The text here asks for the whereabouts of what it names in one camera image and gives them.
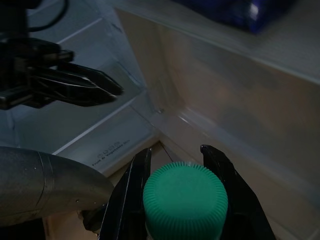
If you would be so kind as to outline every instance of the green bottle cap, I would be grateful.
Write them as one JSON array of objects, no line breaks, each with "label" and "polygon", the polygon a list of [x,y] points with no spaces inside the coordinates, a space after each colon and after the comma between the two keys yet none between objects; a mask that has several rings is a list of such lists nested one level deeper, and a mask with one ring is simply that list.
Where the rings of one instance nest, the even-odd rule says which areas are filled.
[{"label": "green bottle cap", "polygon": [[149,177],[143,205],[153,240],[217,240],[228,198],[224,185],[209,169],[173,162]]}]

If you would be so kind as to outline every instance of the white refrigerator wall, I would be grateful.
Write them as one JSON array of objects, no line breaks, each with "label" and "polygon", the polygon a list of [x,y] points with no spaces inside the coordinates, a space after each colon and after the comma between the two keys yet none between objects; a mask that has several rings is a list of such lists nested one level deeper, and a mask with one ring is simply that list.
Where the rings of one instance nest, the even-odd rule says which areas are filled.
[{"label": "white refrigerator wall", "polygon": [[318,239],[320,86],[118,10],[159,115],[182,159],[221,149],[282,239]]}]

